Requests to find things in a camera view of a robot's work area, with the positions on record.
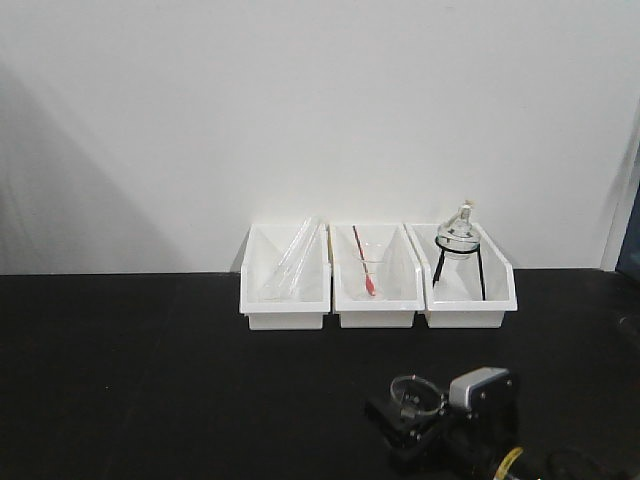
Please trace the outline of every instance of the white plastic bin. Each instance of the white plastic bin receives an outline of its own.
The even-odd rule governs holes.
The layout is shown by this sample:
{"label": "white plastic bin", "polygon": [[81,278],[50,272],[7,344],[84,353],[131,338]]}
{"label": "white plastic bin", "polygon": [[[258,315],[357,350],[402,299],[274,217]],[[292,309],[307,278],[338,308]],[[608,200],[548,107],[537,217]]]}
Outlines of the white plastic bin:
{"label": "white plastic bin", "polygon": [[251,330],[320,329],[331,310],[331,265],[326,225],[320,225],[294,296],[263,300],[259,290],[269,279],[300,225],[252,225],[240,269],[240,312]]}
{"label": "white plastic bin", "polygon": [[351,224],[330,225],[333,256],[334,312],[343,328],[404,327],[413,325],[424,309],[420,262],[402,224],[356,224],[360,242],[376,286],[372,297]]}
{"label": "white plastic bin", "polygon": [[482,300],[476,254],[466,260],[446,259],[440,280],[432,286],[440,257],[435,244],[436,224],[406,224],[424,273],[427,310],[425,316],[434,328],[498,328],[505,311],[517,310],[513,268],[482,227],[480,253],[484,270],[486,300]]}

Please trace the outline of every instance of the red stirring rod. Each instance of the red stirring rod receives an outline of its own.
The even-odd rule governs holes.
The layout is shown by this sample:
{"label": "red stirring rod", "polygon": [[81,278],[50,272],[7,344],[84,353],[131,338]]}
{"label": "red stirring rod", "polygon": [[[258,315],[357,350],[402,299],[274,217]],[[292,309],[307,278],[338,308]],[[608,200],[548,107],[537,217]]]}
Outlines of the red stirring rod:
{"label": "red stirring rod", "polygon": [[369,270],[367,269],[367,263],[366,263],[366,260],[364,259],[364,252],[362,251],[362,245],[360,244],[360,237],[358,236],[358,230],[356,229],[355,225],[353,225],[353,234],[356,237],[356,243],[358,244],[358,251],[360,252],[360,260],[362,260],[362,266],[364,267],[364,276],[365,276],[364,285],[367,288],[367,292],[369,292],[369,295],[371,295],[372,297],[375,297],[376,287],[374,287],[373,280],[371,280],[371,276],[369,275]]}

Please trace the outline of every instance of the metal ring stand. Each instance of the metal ring stand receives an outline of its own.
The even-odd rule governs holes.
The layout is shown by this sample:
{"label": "metal ring stand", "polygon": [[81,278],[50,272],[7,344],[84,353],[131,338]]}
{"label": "metal ring stand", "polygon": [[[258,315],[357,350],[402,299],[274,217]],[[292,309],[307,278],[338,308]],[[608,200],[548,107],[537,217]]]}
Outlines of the metal ring stand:
{"label": "metal ring stand", "polygon": [[473,250],[467,250],[466,252],[461,250],[454,250],[453,248],[445,247],[438,243],[438,238],[436,237],[436,245],[440,248],[440,258],[438,259],[438,266],[436,267],[436,273],[433,275],[433,283],[434,286],[438,280],[440,280],[440,274],[442,273],[442,267],[444,265],[444,254],[445,252],[457,253],[460,255],[468,255],[471,253],[478,254],[478,272],[480,273],[480,288],[482,289],[482,300],[487,299],[487,294],[484,287],[484,271],[482,270],[482,255],[480,255],[480,244]]}

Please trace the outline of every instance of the black table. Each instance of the black table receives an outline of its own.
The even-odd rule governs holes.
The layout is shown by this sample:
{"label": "black table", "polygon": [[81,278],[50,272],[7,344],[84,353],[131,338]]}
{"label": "black table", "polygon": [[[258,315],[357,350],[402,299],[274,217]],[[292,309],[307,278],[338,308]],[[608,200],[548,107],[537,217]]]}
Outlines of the black table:
{"label": "black table", "polygon": [[640,349],[616,327],[640,289],[597,270],[516,288],[499,330],[251,332],[232,274],[0,277],[0,478],[398,478],[365,397],[484,365],[521,375],[527,447],[640,470]]}

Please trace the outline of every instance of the white wall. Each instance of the white wall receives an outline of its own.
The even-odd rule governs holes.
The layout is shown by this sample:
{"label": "white wall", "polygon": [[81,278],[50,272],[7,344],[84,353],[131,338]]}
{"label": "white wall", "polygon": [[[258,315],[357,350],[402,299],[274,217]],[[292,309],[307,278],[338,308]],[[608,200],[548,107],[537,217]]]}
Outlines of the white wall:
{"label": "white wall", "polygon": [[253,221],[599,267],[640,2],[0,0],[3,273],[227,271]]}

